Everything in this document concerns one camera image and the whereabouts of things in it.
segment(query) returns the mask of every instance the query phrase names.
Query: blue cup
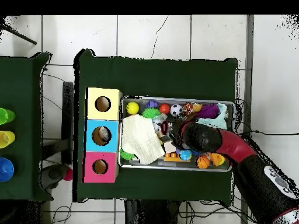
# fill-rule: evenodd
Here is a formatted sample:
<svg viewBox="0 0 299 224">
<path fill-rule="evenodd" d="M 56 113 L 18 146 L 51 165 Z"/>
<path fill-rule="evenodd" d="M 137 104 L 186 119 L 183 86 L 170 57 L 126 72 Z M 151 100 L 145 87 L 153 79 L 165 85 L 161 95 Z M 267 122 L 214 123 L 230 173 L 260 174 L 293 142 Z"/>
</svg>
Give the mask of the blue cup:
<svg viewBox="0 0 299 224">
<path fill-rule="evenodd" d="M 13 164 L 9 159 L 0 157 L 0 182 L 10 180 L 14 170 Z"/>
</svg>

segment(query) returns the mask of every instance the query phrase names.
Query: cup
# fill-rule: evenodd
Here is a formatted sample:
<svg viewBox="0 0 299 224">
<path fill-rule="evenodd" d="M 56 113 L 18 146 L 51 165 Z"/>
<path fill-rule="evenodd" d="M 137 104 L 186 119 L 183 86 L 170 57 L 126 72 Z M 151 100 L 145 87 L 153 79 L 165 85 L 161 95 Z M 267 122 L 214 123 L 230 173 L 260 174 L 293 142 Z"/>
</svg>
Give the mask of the cup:
<svg viewBox="0 0 299 224">
<path fill-rule="evenodd" d="M 10 145 L 15 138 L 15 134 L 11 131 L 0 131 L 0 149 Z"/>
<path fill-rule="evenodd" d="M 16 114 L 13 111 L 0 108 L 0 125 L 9 123 L 16 118 Z"/>
<path fill-rule="evenodd" d="M 10 180 L 14 171 L 12 162 L 9 159 L 0 157 L 0 182 Z"/>
</svg>

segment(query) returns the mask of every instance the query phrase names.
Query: green cloth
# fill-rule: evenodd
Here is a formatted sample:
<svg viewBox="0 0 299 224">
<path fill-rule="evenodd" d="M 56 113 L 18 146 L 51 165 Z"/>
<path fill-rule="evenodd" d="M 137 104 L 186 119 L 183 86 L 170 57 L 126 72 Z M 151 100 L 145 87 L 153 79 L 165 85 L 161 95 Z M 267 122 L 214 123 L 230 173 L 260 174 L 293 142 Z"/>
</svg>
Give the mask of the green cloth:
<svg viewBox="0 0 299 224">
<path fill-rule="evenodd" d="M 0 107 L 12 110 L 15 120 L 0 125 L 12 131 L 16 139 L 0 149 L 0 157 L 11 160 L 13 177 L 0 182 L 0 199 L 47 201 L 50 194 L 40 187 L 41 142 L 41 70 L 50 55 L 33 58 L 0 57 Z"/>
<path fill-rule="evenodd" d="M 86 87 L 119 89 L 124 95 L 235 101 L 237 60 L 172 61 L 94 57 L 82 50 L 74 67 L 79 88 L 77 200 L 128 198 L 153 200 L 222 200 L 231 202 L 232 172 L 120 168 L 114 184 L 82 183 Z"/>
</svg>

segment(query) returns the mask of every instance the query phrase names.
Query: soccer ball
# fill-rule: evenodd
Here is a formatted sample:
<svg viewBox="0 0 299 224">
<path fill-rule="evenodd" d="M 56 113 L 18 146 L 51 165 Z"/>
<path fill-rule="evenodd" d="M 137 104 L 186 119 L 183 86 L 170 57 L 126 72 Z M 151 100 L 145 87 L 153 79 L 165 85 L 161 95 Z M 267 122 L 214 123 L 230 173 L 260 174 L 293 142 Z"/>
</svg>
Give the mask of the soccer ball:
<svg viewBox="0 0 299 224">
<path fill-rule="evenodd" d="M 174 104 L 171 106 L 171 115 L 173 115 L 174 117 L 177 117 L 182 112 L 183 112 L 183 108 L 181 105 Z"/>
</svg>

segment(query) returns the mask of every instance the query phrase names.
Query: stacked cubes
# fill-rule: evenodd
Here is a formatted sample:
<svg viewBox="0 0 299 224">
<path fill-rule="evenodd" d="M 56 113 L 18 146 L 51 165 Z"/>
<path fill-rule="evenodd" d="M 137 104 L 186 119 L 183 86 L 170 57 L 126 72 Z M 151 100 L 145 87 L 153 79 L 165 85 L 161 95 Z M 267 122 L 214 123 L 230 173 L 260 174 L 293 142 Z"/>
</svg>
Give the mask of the stacked cubes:
<svg viewBox="0 0 299 224">
<path fill-rule="evenodd" d="M 114 183 L 119 171 L 119 105 L 117 89 L 86 88 L 82 182 Z"/>
</svg>

